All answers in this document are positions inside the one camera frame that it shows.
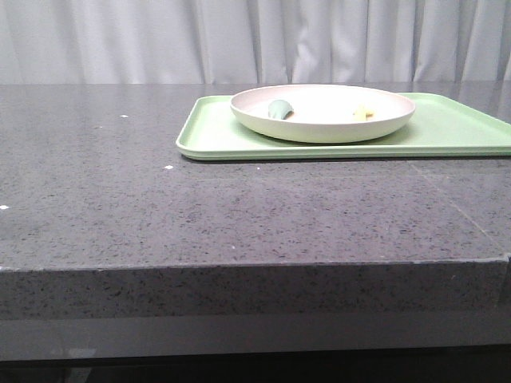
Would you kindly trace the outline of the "light green plastic tray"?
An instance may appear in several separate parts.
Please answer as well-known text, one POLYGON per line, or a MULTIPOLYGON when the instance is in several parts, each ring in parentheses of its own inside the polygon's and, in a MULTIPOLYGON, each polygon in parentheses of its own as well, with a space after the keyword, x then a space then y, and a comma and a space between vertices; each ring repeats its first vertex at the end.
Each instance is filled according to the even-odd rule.
POLYGON ((509 156, 510 125, 448 97, 410 93, 416 111, 397 132, 353 144, 306 144, 260 135, 240 124, 228 96, 201 97, 176 139, 194 160, 316 160, 509 156))

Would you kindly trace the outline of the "yellow plastic fork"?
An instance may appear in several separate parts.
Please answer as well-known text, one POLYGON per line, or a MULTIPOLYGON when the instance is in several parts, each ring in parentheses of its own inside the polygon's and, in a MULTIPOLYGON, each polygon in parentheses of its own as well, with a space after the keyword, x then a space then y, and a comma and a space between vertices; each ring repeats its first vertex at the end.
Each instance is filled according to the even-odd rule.
POLYGON ((374 115, 374 110, 366 105, 358 105, 353 112, 353 118, 357 121, 369 120, 374 115))

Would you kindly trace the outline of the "white round plate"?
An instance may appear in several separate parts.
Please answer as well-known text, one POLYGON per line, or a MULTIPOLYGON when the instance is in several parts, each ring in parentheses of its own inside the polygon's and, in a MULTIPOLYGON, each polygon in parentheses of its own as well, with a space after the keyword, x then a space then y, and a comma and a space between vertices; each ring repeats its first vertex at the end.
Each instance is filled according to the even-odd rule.
POLYGON ((415 112, 408 97, 380 89, 351 85, 275 85, 249 89, 231 99, 238 122, 265 136, 315 144, 342 144, 372 140, 396 132, 415 112), (286 120, 268 117, 273 100, 288 101, 294 113, 286 120), (357 121, 358 105, 374 110, 366 121, 357 121))

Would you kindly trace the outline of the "grey green spoon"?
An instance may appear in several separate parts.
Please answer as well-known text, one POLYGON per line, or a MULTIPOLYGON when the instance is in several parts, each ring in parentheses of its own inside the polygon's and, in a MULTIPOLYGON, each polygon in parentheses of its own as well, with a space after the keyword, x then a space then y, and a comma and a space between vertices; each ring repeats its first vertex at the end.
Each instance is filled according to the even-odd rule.
POLYGON ((267 107, 267 115, 274 120, 286 120, 294 113, 292 105, 285 100, 273 100, 267 107))

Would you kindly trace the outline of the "grey white curtain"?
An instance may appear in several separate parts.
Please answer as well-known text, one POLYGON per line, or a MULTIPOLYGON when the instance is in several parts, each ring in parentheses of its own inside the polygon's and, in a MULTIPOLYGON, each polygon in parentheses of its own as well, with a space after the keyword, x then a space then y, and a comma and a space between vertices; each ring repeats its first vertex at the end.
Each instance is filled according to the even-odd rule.
POLYGON ((4 1, 1 82, 510 78, 507 1, 4 1))

